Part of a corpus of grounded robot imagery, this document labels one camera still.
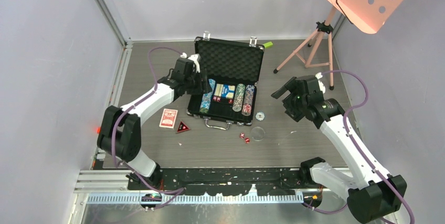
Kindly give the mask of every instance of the wood grain surface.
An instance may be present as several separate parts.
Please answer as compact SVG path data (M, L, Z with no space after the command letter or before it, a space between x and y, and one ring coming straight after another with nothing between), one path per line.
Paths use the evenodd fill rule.
M301 43L301 40L276 40L274 46L266 49L258 83L255 113L262 111L264 121L254 119L253 125L232 125L228 131L209 129L204 120L195 119L186 114L189 95L184 95L166 108L179 110L175 129L159 127L162 110L156 112L142 126L142 149L161 167L298 167L302 161L313 157L322 157L332 166L345 166L344 161L331 142L313 123L302 119L293 121L284 113L281 100L273 99L270 94L278 90L293 76L304 76L328 70L329 67L305 68L295 56L277 74L273 70ZM147 52L155 47L172 47L188 55L194 53L194 43L190 42L144 42L134 44L120 105L129 103L148 91L154 83L147 61ZM305 47L301 54L308 57L311 48ZM312 61L327 61L327 41L323 41ZM156 78L168 74L175 66L178 55L169 50L157 50L152 55ZM335 90L327 89L325 98L335 98L346 110L350 107L339 74L335 75ZM326 87L329 78L324 78ZM183 121L190 131L176 134L176 128ZM210 121L211 124L225 126L224 123ZM244 132L247 137L253 127L260 126L265 132L264 140L245 144L239 138ZM105 167L111 167L109 156Z

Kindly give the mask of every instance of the blue poker chip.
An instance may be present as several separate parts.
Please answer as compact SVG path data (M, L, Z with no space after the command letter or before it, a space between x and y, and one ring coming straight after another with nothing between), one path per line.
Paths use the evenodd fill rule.
M257 113L257 115L255 115L255 118L258 120L258 121L263 121L264 120L264 117L265 117L265 115L264 115L264 113L263 112L258 112Z

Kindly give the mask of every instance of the white wall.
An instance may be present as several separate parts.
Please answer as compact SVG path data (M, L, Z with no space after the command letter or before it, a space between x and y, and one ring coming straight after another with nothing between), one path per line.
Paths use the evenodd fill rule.
M334 41L341 68L369 87L369 102L355 112L364 142L407 181L416 223L443 222L444 12L443 0L404 0L377 34L347 24ZM352 103L360 103L361 85L344 80Z
M132 40L303 38L326 18L327 0L109 0Z
M67 221L121 46L94 0L0 0L1 223Z

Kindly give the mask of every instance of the playing card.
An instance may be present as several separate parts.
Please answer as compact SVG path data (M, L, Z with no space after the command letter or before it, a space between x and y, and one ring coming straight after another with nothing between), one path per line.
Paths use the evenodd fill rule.
M178 115L177 110L164 109L162 113L161 122L159 127L173 128L175 126L176 116Z

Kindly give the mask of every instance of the red triangle chip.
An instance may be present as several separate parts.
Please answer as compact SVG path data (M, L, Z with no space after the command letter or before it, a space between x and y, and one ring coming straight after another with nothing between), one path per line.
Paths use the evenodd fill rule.
M185 125L185 123L183 121L181 121L179 123L179 127L178 127L178 130L176 131L176 133L186 132L189 130L190 130L190 128L187 125Z

